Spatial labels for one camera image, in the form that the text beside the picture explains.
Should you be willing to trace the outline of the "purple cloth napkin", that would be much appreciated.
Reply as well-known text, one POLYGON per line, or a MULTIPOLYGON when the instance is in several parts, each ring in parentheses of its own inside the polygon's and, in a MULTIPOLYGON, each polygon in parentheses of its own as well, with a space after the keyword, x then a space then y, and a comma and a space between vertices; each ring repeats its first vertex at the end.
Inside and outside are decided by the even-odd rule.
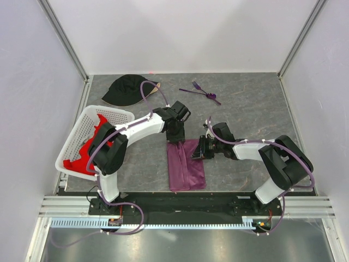
POLYGON ((191 159, 197 146, 198 139, 167 144, 170 191, 180 192, 206 188, 203 160, 191 159))

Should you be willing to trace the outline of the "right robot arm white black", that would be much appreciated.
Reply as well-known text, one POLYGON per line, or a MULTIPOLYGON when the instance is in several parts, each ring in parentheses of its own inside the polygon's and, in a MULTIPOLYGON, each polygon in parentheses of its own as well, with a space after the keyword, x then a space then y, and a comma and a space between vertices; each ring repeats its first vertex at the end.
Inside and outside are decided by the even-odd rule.
POLYGON ((236 139, 225 122, 214 126, 207 122, 205 127, 207 132, 200 136, 191 159, 212 159, 222 153, 231 160, 255 160, 265 165, 269 179, 255 190, 255 198, 249 202, 254 214, 264 214, 272 200, 298 187, 306 177, 310 179, 309 187, 314 186, 314 167, 289 136, 271 140, 236 139))

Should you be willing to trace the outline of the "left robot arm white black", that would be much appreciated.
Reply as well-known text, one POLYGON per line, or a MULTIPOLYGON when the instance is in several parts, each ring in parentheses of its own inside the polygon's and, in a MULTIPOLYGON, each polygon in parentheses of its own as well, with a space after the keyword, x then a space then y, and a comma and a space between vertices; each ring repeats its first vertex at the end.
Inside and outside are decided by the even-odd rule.
POLYGON ((125 124, 102 124, 88 149, 86 170, 97 178, 103 211, 113 215, 119 210, 117 171, 123 165, 128 147, 158 133, 165 133, 167 142, 184 142, 184 123, 190 115, 189 109, 176 101, 172 106, 151 109, 147 115, 125 124))

